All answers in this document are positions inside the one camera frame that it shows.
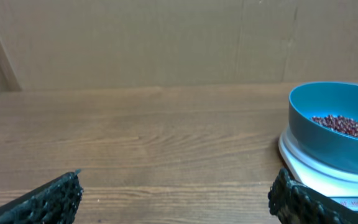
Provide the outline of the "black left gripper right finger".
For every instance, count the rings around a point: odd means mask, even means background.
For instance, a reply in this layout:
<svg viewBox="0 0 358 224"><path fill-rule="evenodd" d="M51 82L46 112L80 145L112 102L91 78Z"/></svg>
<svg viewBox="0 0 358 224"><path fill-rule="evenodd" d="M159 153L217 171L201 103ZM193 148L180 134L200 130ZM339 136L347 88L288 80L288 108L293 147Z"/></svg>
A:
<svg viewBox="0 0 358 224"><path fill-rule="evenodd" d="M358 224L358 212L293 180L284 167L268 193L268 209L284 224Z"/></svg>

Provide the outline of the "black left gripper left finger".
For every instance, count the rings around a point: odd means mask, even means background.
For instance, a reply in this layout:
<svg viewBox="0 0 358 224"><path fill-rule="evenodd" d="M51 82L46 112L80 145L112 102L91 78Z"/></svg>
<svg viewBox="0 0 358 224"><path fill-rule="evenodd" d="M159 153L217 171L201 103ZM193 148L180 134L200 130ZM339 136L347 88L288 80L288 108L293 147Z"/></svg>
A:
<svg viewBox="0 0 358 224"><path fill-rule="evenodd" d="M72 224L83 196L78 174L67 172L0 207L0 224Z"/></svg>

